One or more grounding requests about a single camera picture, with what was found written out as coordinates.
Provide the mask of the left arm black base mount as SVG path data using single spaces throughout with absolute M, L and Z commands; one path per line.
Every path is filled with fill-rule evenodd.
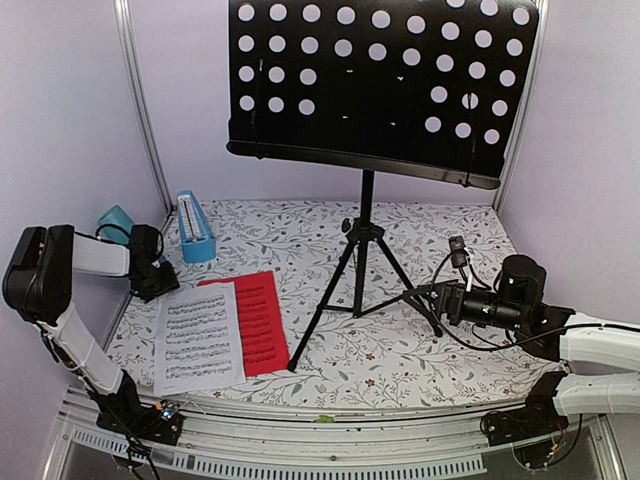
M 137 401 L 115 399 L 101 400 L 98 406 L 96 424 L 104 430 L 169 446 L 178 444 L 185 418 L 165 402 L 145 406 Z

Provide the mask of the black music stand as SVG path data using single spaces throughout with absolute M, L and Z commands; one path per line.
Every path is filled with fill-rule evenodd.
M 378 172 L 499 187 L 533 1 L 232 1 L 227 149 L 359 169 L 343 263 L 365 276 Z

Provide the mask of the white sheet music paper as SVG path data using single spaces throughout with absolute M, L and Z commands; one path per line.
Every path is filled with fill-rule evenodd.
M 169 397 L 245 381 L 234 285 L 213 283 L 168 295 L 154 346 L 154 394 Z

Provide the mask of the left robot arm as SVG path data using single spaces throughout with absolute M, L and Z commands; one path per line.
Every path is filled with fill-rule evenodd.
M 126 278 L 130 293 L 146 302 L 178 288 L 171 263 L 162 260 L 164 239 L 135 224 L 124 245 L 87 236 L 69 224 L 23 230 L 2 282 L 7 306 L 40 332 L 56 362 L 85 384 L 96 403 L 128 434 L 148 426 L 131 376 L 99 346 L 72 300 L 73 274 Z

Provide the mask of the red sheet music paper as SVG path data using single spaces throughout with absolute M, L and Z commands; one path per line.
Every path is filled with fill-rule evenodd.
M 233 284 L 247 377 L 285 370 L 289 350 L 272 271 L 230 279 L 200 281 L 198 286 Z

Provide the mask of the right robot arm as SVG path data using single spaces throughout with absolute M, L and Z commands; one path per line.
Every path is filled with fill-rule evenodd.
M 503 329 L 513 347 L 549 362 L 592 363 L 616 368 L 597 376 L 545 373 L 517 415 L 517 427 L 537 436 L 554 421 L 575 414 L 639 411 L 639 327 L 603 320 L 544 303 L 546 271 L 525 255 L 506 257 L 497 288 L 432 280 L 402 299 L 444 333 L 461 322 Z

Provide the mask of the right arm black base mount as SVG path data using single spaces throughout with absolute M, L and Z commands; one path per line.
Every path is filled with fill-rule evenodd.
M 549 372 L 535 383 L 523 407 L 508 411 L 491 411 L 480 421 L 480 430 L 490 446 L 535 438 L 569 426 L 566 415 L 559 414 L 553 396 L 565 372 Z

